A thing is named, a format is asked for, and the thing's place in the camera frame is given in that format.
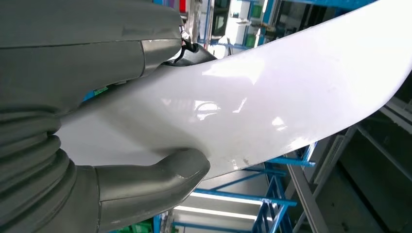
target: red object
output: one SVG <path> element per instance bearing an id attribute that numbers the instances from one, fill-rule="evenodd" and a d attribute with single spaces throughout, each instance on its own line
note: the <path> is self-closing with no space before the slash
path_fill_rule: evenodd
<path id="1" fill-rule="evenodd" d="M 179 0 L 180 13 L 186 13 L 186 0 Z"/>

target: glossy white surface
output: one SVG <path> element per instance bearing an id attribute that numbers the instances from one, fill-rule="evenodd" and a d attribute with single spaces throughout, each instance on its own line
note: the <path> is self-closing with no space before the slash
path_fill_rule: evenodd
<path id="1" fill-rule="evenodd" d="M 66 119 L 62 148 L 77 164 L 148 165 L 195 147 L 210 178 L 308 145 L 372 114 L 403 83 L 411 6 L 380 0 L 222 60 L 160 67 Z"/>

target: white plastic panel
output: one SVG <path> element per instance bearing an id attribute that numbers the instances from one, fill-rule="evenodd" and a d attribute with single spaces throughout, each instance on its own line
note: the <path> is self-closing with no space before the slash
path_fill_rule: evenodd
<path id="1" fill-rule="evenodd" d="M 221 60 L 160 67 L 66 119 L 62 147 L 91 165 L 147 165 L 195 147 L 210 178 L 308 145 L 369 116 L 403 83 L 411 6 L 380 0 Z"/>

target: fluorescent light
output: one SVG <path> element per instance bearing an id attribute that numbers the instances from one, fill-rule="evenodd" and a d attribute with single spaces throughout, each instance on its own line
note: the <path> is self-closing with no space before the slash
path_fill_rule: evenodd
<path id="1" fill-rule="evenodd" d="M 210 215 L 220 215 L 220 216 L 227 216 L 227 217 L 238 217 L 238 218 L 256 220 L 256 216 L 254 215 L 242 215 L 242 214 L 236 214 L 236 213 L 231 213 L 231 212 L 207 210 L 207 209 L 200 209 L 200 208 L 193 208 L 193 207 L 186 207 L 186 206 L 177 206 L 174 209 L 184 210 L 184 211 L 189 211 L 189 212 L 196 212 L 196 213 L 203 213 L 203 214 L 210 214 Z"/>
<path id="2" fill-rule="evenodd" d="M 265 0 L 265 2 L 263 3 L 263 8 L 262 8 L 263 13 L 265 13 L 266 7 L 268 7 L 268 0 Z"/>
<path id="3" fill-rule="evenodd" d="M 254 48 L 256 48 L 258 46 L 259 37 L 260 37 L 260 28 L 257 30 L 257 33 L 256 33 L 255 46 L 253 46 Z"/>
<path id="4" fill-rule="evenodd" d="M 312 157 L 313 154 L 313 150 L 315 149 L 316 144 L 312 143 L 309 145 L 309 149 L 308 149 L 308 161 L 310 160 L 310 158 Z"/>
<path id="5" fill-rule="evenodd" d="M 240 198 L 222 197 L 222 196 L 195 193 L 195 192 L 191 193 L 190 195 L 193 197 L 200 197 L 200 198 L 209 198 L 209 199 L 215 199 L 215 200 L 226 200 L 226 201 L 233 201 L 233 202 L 240 202 L 240 203 L 247 203 L 247 204 L 254 204 L 254 205 L 262 205 L 262 202 L 259 200 L 245 200 L 245 199 L 240 199 Z"/>

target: blue metal shelf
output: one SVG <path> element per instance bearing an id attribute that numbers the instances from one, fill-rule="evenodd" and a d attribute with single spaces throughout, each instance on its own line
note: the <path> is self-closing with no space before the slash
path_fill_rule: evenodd
<path id="1" fill-rule="evenodd" d="M 191 227 L 191 228 L 199 228 L 199 229 L 216 230 L 216 231 L 222 231 L 222 232 L 238 232 L 238 233 L 263 233 L 263 232 L 269 233 L 270 232 L 270 233 L 274 233 L 279 227 L 286 228 L 285 227 L 286 224 L 289 223 L 288 229 L 292 229 L 290 225 L 289 216 L 287 216 L 286 211 L 287 211 L 287 208 L 296 206 L 297 203 L 293 200 L 287 200 L 285 198 L 284 190 L 280 183 L 280 177 L 285 176 L 286 172 L 283 170 L 274 169 L 272 166 L 270 167 L 266 166 L 264 169 L 246 168 L 245 170 L 251 171 L 251 172 L 258 172 L 258 173 L 254 173 L 250 176 L 214 187 L 212 189 L 197 188 L 194 190 L 194 193 L 215 195 L 215 196 L 221 196 L 221 197 L 230 197 L 230 198 L 237 198 L 237 199 L 244 199 L 244 200 L 261 201 L 262 205 L 260 207 L 259 213 L 257 215 L 257 218 L 254 222 L 254 225 L 251 231 L 205 226 L 205 225 L 198 225 L 198 224 L 189 224 L 189 223 L 182 223 L 182 222 L 174 222 L 173 225 Z M 218 189 L 221 189 L 221 188 L 224 188 L 230 185 L 234 185 L 236 183 L 243 182 L 245 180 L 249 180 L 254 177 L 263 175 L 263 174 L 270 177 L 270 180 L 271 180 L 265 196 L 252 196 L 252 195 L 244 195 L 244 194 L 218 191 Z"/>
<path id="2" fill-rule="evenodd" d="M 302 158 L 286 158 L 285 156 L 280 156 L 274 159 L 267 161 L 268 163 L 275 163 L 275 164 L 290 164 L 290 165 L 297 165 L 297 166 L 315 166 L 316 163 L 310 161 L 310 157 L 312 156 L 313 150 L 315 149 L 317 142 L 314 142 L 305 148 L 305 152 L 302 155 Z"/>
<path id="3" fill-rule="evenodd" d="M 86 96 L 83 98 L 83 101 L 86 101 L 88 99 L 91 99 L 94 97 L 94 91 L 89 91 Z"/>
<path id="4" fill-rule="evenodd" d="M 153 3 L 159 4 L 159 5 L 163 5 L 163 4 L 164 4 L 164 0 L 153 0 Z"/>
<path id="5" fill-rule="evenodd" d="M 153 233 L 160 233 L 160 223 L 162 221 L 161 215 L 153 217 Z"/>
<path id="6" fill-rule="evenodd" d="M 313 4 L 326 7 L 339 7 L 344 9 L 358 9 L 373 3 L 375 0 L 284 0 L 291 2 L 299 2 L 306 4 Z"/>
<path id="7" fill-rule="evenodd" d="M 274 3 L 275 3 L 275 0 L 268 0 L 265 13 L 263 13 L 262 23 L 270 24 L 269 19 L 270 19 L 270 15 L 272 14 L 272 8 L 273 8 Z M 264 36 L 265 33 L 266 33 L 266 29 L 261 28 L 259 41 L 257 43 L 258 46 L 263 45 L 263 42 L 265 41 L 265 36 Z"/>
<path id="8" fill-rule="evenodd" d="M 264 166 L 266 169 L 273 169 L 273 163 L 264 163 Z M 267 173 L 267 178 L 269 181 L 269 186 L 274 185 L 276 188 L 272 188 L 274 190 L 273 193 L 270 193 L 269 195 L 273 195 L 276 198 L 281 198 L 281 199 L 286 199 L 285 197 L 285 189 L 283 188 L 282 182 L 279 178 L 279 176 L 273 176 L 270 173 Z M 288 213 L 286 210 L 284 211 L 284 215 L 281 218 L 280 222 L 280 229 L 282 233 L 292 233 L 292 224 L 291 220 L 289 218 Z"/>

